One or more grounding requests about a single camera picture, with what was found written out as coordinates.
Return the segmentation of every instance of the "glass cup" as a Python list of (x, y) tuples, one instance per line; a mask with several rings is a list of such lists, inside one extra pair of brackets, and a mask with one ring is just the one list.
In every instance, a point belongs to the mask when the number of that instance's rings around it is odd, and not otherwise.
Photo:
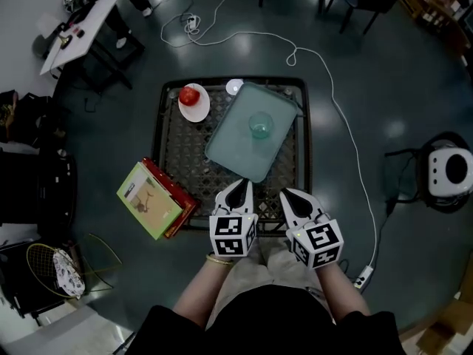
[(248, 120), (251, 134), (258, 139), (267, 138), (273, 129), (274, 122), (266, 112), (256, 112)]

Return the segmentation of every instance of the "concrete floor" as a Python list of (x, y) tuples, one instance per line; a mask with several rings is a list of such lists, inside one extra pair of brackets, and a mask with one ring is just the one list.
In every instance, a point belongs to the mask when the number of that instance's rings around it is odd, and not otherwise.
[[(211, 23), (220, 1), (195, 0), (192, 11), (201, 16), (202, 27)], [(401, 5), (380, 16), (363, 37), (369, 13), (354, 12), (340, 35), (344, 2), (336, 0), (324, 18), (316, 15), (316, 3), (265, 0), (259, 9), (257, 0), (228, 0), (205, 41), (237, 30), (271, 31), (323, 55), (335, 81), (336, 100), (358, 144), (364, 182), (380, 225), (389, 194), (386, 184), (395, 185), (405, 161), (386, 165), (383, 153), (421, 146), (444, 130), (456, 131), (473, 144), (472, 87), (461, 62), (417, 27)], [(175, 50), (160, 41), (160, 28), (187, 4), (167, 2), (145, 20), (129, 1), (121, 0), (123, 17), (146, 45), (126, 71), (134, 89), (116, 84), (101, 100), (76, 89), (60, 96), (73, 112), (67, 122), (67, 149), (78, 163), (74, 232), (101, 236), (123, 261), (120, 271), (106, 275), (115, 290), (92, 306), (131, 329), (139, 327), (152, 305), (172, 306), (211, 249), (205, 234), (181, 232), (173, 240), (154, 241), (115, 195), (133, 165), (151, 155), (157, 102), (167, 81), (239, 74), (303, 79), (312, 116), (313, 194), (338, 220), (345, 239), (342, 257), (350, 260), (348, 274), (358, 275), (372, 254), (372, 224), (353, 145), (330, 100), (330, 79), (320, 60), (299, 53), (297, 65), (288, 67), (290, 45), (249, 35), (217, 46)], [(103, 36), (113, 40), (108, 28)], [(166, 36), (186, 39), (178, 23), (169, 26)], [(98, 103), (96, 113), (84, 112), (84, 98)], [(412, 184), (412, 178), (406, 176), (406, 181)], [(452, 298), (473, 243), (471, 207), (445, 215), (422, 203), (397, 206), (384, 227), (378, 269), (364, 294), (372, 311), (393, 311), (399, 328), (404, 328)]]

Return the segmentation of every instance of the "wristband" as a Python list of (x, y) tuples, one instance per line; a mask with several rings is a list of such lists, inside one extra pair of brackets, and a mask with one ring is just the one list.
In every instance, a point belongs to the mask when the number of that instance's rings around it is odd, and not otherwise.
[(210, 260), (211, 262), (214, 262), (214, 263), (222, 264), (224, 266), (232, 266), (234, 264), (233, 260), (227, 261), (227, 260), (215, 259), (214, 257), (211, 257), (212, 254), (214, 254), (214, 252), (211, 252), (205, 256), (207, 260)]

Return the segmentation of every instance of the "black shirt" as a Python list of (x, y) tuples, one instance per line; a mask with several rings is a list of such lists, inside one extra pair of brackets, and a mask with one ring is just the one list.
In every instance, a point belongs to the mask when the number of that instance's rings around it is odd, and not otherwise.
[(157, 354), (168, 346), (166, 353), (202, 348), (224, 354), (260, 347), (285, 348), (294, 354), (405, 354), (394, 314), (366, 317), (355, 311), (334, 325), (308, 292), (277, 285), (235, 297), (207, 331), (170, 309), (155, 306), (126, 353)]

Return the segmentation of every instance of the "wall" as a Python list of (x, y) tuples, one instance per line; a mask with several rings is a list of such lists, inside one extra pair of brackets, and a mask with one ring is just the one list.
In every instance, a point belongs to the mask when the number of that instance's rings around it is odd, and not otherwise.
[(31, 51), (39, 35), (36, 22), (44, 12), (65, 18), (62, 0), (0, 0), (0, 92), (52, 95), (56, 80), (39, 75), (43, 61)]

